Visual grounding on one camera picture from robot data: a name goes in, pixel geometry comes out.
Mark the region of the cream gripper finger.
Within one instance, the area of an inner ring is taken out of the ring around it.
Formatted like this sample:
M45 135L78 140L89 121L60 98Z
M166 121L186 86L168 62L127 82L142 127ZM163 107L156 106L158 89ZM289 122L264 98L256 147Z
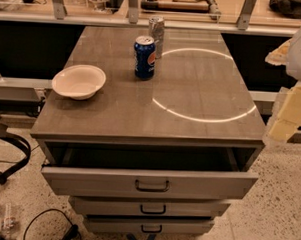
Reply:
M275 50L267 54L265 57L265 62L272 65L285 66L290 44L291 40L288 39L281 46L277 47Z
M267 136L284 143L301 127L301 81L280 94L280 98L274 103L279 105L279 110L272 115L273 122L268 125Z

